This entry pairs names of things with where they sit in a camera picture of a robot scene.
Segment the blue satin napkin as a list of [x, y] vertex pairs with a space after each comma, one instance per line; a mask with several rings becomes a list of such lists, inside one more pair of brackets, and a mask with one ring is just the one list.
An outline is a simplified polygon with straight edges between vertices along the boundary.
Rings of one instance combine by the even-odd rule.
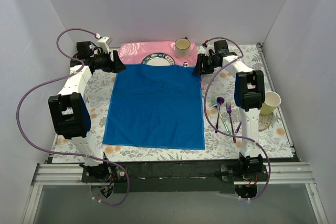
[[103, 144], [205, 148], [202, 85], [192, 67], [127, 65], [117, 74]]

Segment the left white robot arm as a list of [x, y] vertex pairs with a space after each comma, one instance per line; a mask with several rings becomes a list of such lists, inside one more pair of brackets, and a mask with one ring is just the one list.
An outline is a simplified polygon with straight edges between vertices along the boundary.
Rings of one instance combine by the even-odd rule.
[[68, 139], [84, 154], [86, 174], [100, 182], [111, 178], [112, 170], [106, 163], [107, 157], [94, 141], [89, 140], [91, 119], [83, 99], [85, 87], [96, 70], [118, 73], [126, 69], [118, 52], [109, 47], [110, 37], [78, 42], [77, 52], [70, 61], [70, 77], [61, 91], [48, 99], [55, 131]]

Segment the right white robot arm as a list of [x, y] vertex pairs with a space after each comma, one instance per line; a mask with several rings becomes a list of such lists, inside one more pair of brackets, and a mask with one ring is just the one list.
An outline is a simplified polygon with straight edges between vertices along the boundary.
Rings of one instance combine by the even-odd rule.
[[234, 101], [239, 108], [241, 118], [242, 147], [237, 165], [220, 172], [222, 176], [238, 176], [248, 181], [263, 170], [263, 157], [258, 146], [259, 115], [265, 101], [264, 73], [253, 70], [242, 62], [244, 53], [238, 55], [229, 50], [227, 38], [215, 37], [204, 41], [204, 53], [197, 56], [193, 74], [213, 73], [215, 68], [226, 69], [235, 78]]

